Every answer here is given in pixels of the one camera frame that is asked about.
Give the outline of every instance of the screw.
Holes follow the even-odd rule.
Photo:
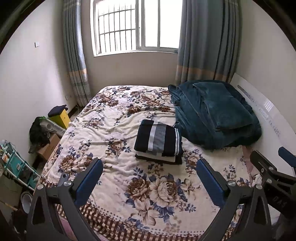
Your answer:
[[[262,185],[261,184],[256,184],[256,188],[261,190],[262,189]]]
[[[68,187],[72,184],[70,180],[64,182],[64,186]]]
[[[235,186],[235,181],[228,181],[228,185],[231,186],[231,187],[234,187]]]
[[[39,185],[37,186],[37,189],[38,189],[38,190],[41,190],[43,187],[44,187],[43,184],[39,184]]]

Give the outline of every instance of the white headboard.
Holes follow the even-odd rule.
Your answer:
[[[296,154],[296,134],[279,110],[254,86],[238,74],[234,74],[231,85],[234,86],[253,108],[262,128],[262,136],[252,145],[258,150],[279,172],[295,176],[291,168],[278,156],[281,146],[292,154]]]

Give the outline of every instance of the stack of folded clothing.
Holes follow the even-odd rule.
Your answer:
[[[182,164],[182,136],[178,129],[154,120],[142,120],[135,143],[136,158]]]

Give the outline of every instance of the floral blanket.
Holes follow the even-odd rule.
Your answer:
[[[87,204],[80,208],[97,234],[110,240],[197,240],[214,219],[214,206],[195,166],[205,158],[226,180],[249,185],[242,147],[205,151],[182,138],[183,164],[156,164],[135,158],[141,120],[175,123],[167,88],[109,86],[102,89],[69,125],[41,182],[56,185],[63,171],[70,179],[93,158],[104,172]],[[59,213],[65,216],[62,207]],[[224,239],[233,231],[241,207]]]

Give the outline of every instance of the curtain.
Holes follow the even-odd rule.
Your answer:
[[[81,38],[81,0],[64,0],[63,35],[71,83],[79,106],[91,100]]]
[[[176,85],[230,82],[239,44],[238,0],[183,0]]]

